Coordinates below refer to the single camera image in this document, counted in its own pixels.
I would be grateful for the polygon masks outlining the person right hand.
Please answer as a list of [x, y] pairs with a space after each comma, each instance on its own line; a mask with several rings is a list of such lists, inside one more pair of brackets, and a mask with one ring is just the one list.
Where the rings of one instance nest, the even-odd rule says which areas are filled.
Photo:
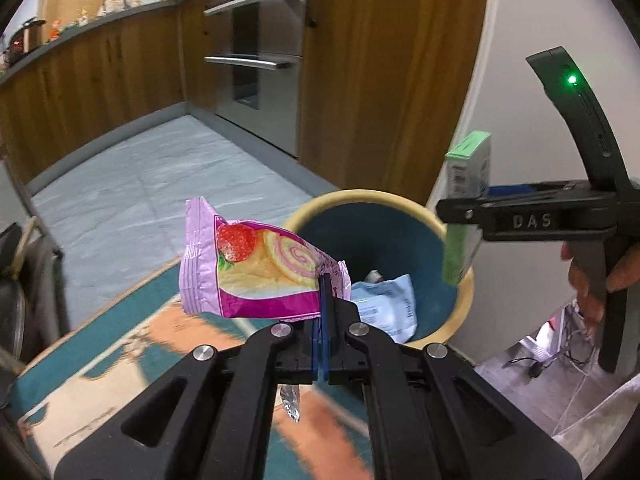
[[[576, 290], [577, 303], [585, 321], [588, 334], [593, 336], [602, 321], [604, 315], [604, 302], [590, 292], [590, 283], [587, 274], [574, 263], [570, 246], [564, 243], [561, 248], [561, 259], [570, 260], [570, 270], [567, 279]], [[609, 292], [617, 292], [637, 284], [640, 278], [640, 250], [636, 245], [631, 247], [626, 255], [614, 266], [610, 275], [606, 278], [606, 289]]]

